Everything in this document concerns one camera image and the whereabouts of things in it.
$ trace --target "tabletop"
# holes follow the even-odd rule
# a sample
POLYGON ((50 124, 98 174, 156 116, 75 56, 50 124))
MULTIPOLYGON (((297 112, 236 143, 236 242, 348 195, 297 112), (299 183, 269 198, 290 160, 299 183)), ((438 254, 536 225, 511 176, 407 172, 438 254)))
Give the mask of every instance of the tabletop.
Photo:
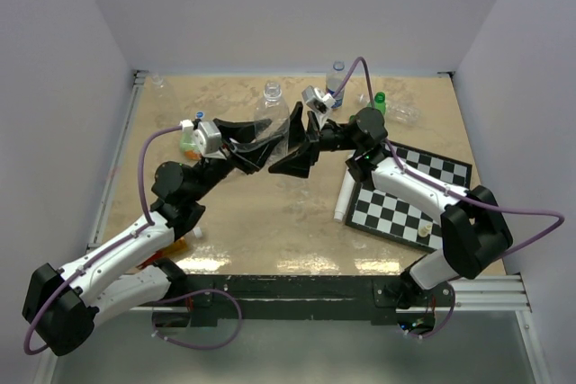
MULTIPOLYGON (((324 86, 324 76, 168 76, 182 118, 198 111, 205 119, 252 121, 266 81, 281 84, 292 107, 308 85, 324 86)), ((386 123, 389 138, 402 144, 473 165, 472 187, 479 182, 464 122, 448 77, 372 78, 375 92, 389 100, 418 108, 414 125, 386 123)), ((346 86, 335 121, 347 121, 366 94, 364 78, 353 76, 346 86)), ((111 175, 118 183, 103 239, 122 232, 141 215, 136 181, 137 161, 144 140, 158 130, 166 114, 154 101, 147 83, 139 98, 121 166, 111 175)), ((179 134, 158 138, 150 146, 144 178, 148 203, 156 168, 165 161, 186 162, 178 148, 179 134)), ((188 273, 251 274, 398 274, 422 256, 419 250, 375 237, 333 219, 348 152, 322 153, 309 179, 295 179, 266 170, 245 175, 235 170, 201 204, 206 211, 198 226, 202 238, 187 235, 188 250, 172 259, 188 273)), ((504 274, 500 262, 485 274, 504 274)))

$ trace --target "plastic bottle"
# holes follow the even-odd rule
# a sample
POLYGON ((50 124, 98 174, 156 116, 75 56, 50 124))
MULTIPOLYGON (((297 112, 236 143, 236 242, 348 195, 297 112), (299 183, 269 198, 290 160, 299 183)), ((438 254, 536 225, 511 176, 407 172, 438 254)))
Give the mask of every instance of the plastic bottle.
MULTIPOLYGON (((196 113, 196 119, 201 119, 202 117, 204 117, 203 112, 196 113)), ((182 137, 180 137, 180 151, 186 159, 191 161, 199 161, 202 159, 202 153, 200 153, 200 150, 192 141, 191 134, 185 132, 182 133, 182 137)))
MULTIPOLYGON (((378 102, 376 101, 378 94, 374 97, 374 104, 376 108, 380 111, 381 108, 378 107, 378 102)), ((358 96, 358 103, 361 106, 370 105, 370 97, 367 94, 361 94, 358 96)), ((420 118, 420 110, 415 107, 409 107, 406 104, 398 103, 391 99, 384 98, 384 119, 386 121, 397 121, 399 123, 404 123, 407 125, 413 125, 420 118)))
MULTIPOLYGON (((344 73, 344 62, 337 60, 332 65, 332 69, 326 74, 326 93, 327 94, 334 94, 342 81, 344 81, 344 77, 346 74, 344 73)), ((332 109, 336 109, 342 106, 342 102, 344 101, 344 89, 336 95, 336 103, 332 107, 332 109)))
POLYGON ((272 155, 266 161, 266 165, 288 155, 288 132, 290 129, 290 108, 282 97, 280 84, 269 81, 265 84, 263 97, 256 105, 254 114, 255 121, 269 119, 272 121, 268 127, 256 127, 256 139, 262 139, 281 132, 284 139, 274 148, 272 155))
POLYGON ((374 108, 382 113, 382 116, 386 115, 386 94, 384 92, 378 92, 374 96, 374 108))
POLYGON ((153 99, 156 109, 156 126, 170 128, 177 126, 184 119, 174 87, 161 75, 152 74, 153 99))

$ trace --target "black and white checkerboard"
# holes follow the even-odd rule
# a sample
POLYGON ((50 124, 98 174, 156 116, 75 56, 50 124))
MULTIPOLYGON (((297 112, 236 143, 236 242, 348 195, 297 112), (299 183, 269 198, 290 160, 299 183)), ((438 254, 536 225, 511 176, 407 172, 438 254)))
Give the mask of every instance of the black and white checkerboard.
MULTIPOLYGON (((409 166, 443 182, 470 187, 470 164, 403 144, 392 144, 398 156, 409 166)), ((356 184, 352 192, 346 224, 427 252, 442 247, 440 226, 433 223, 432 218, 394 195, 369 190, 360 183, 356 184), (420 237, 419 228, 428 224, 432 224, 431 234, 420 237)))

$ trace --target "orange object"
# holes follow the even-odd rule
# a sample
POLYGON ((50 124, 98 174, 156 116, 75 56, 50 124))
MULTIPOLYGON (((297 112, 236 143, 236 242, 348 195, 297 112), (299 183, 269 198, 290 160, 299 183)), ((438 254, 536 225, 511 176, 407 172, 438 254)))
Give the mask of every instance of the orange object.
POLYGON ((178 252, 183 252, 183 251, 187 251, 187 250, 188 250, 188 244, 186 243, 186 240, 183 237, 180 237, 172 245, 166 246, 165 248, 160 249, 159 251, 156 251, 155 254, 153 254, 144 263, 139 265, 138 268, 142 270, 143 268, 148 267, 149 265, 154 263, 158 258, 162 258, 163 256, 173 255, 173 254, 176 254, 178 252))
POLYGON ((186 158, 190 159, 191 161, 199 161, 202 159, 202 155, 194 152, 193 150, 186 150, 184 152, 184 156, 186 156, 186 158))

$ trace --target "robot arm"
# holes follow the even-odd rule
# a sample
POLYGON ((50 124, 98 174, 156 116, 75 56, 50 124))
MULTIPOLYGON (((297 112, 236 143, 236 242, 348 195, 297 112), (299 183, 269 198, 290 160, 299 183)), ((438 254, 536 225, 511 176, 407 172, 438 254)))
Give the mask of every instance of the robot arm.
MULTIPOLYGON (((379 111, 364 108, 349 123, 338 124, 329 119, 334 103, 329 94, 308 87, 302 96, 310 107, 308 127, 302 125, 303 105, 297 103, 290 118, 289 147, 298 148, 270 166, 270 173, 306 178, 321 151, 354 150, 346 165, 357 182, 402 198, 441 225, 443 250, 414 263, 387 289, 400 308, 409 308, 438 283, 458 276, 476 277, 511 246, 511 235, 499 213, 462 203, 394 163, 383 144, 388 134, 379 111)), ((123 311, 186 293, 184 273, 169 260, 122 275, 191 231, 205 211, 198 201, 235 168, 246 174, 262 169, 284 138, 275 134, 254 141, 254 122, 196 120, 184 121, 182 126, 192 133, 202 159, 193 166, 165 162, 157 169, 152 186, 157 200, 149 214, 153 225, 142 216, 92 253, 57 270, 46 263, 32 275, 22 314, 29 323, 37 321, 35 330, 56 355, 70 353, 95 326, 123 311)), ((441 188, 496 204, 490 191, 481 186, 466 191, 421 175, 441 188)))
POLYGON ((404 271, 397 289, 399 298, 415 298, 422 291, 457 277, 473 279, 512 246, 512 236, 500 213, 467 204, 447 193, 498 205, 487 188, 478 186, 468 191, 421 172, 418 179, 409 175, 406 167, 401 169, 396 164, 384 146, 388 132, 378 110, 363 108, 349 123, 338 124, 329 120, 329 107, 333 104, 329 95, 310 86, 302 98, 310 107, 306 137, 296 152, 269 168, 271 173, 308 177, 321 151, 354 150, 346 165, 357 182, 368 183, 373 189, 416 206, 442 228, 443 248, 404 271))
MULTIPOLYGON (((294 116, 302 116, 300 110, 294 116)), ((157 200, 147 215, 153 224, 142 216, 93 252, 57 270, 46 263, 32 274, 22 314, 56 355, 75 350, 107 319, 187 292, 184 272, 169 260, 123 275, 191 231, 205 211, 198 201, 232 170, 253 174, 264 167, 283 136, 252 142, 255 126, 183 122, 183 129, 193 129, 203 158, 194 166, 165 162, 157 169, 152 186, 157 200)))

